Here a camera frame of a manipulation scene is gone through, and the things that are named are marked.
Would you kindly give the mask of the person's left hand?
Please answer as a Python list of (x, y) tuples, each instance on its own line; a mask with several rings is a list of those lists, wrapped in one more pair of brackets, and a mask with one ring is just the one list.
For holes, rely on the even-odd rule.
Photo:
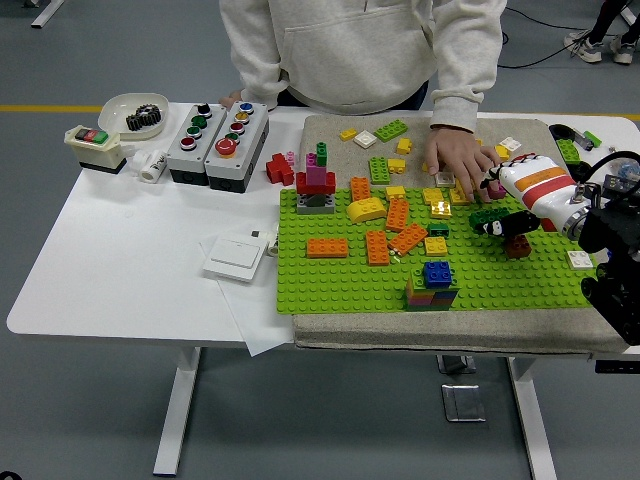
[(481, 183), (485, 173), (501, 162), (494, 148), (480, 146), (473, 133), (449, 126), (436, 126), (426, 137), (424, 167), (435, 176), (440, 167), (451, 170), (460, 181), (466, 197), (473, 201), (475, 194), (488, 203), (487, 188)]

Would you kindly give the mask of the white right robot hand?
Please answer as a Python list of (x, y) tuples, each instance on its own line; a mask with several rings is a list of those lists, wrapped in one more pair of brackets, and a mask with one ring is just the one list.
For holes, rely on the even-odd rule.
[(570, 240), (578, 240), (590, 201), (553, 159), (536, 154), (517, 157), (490, 168), (483, 183), (497, 180), (508, 194)]

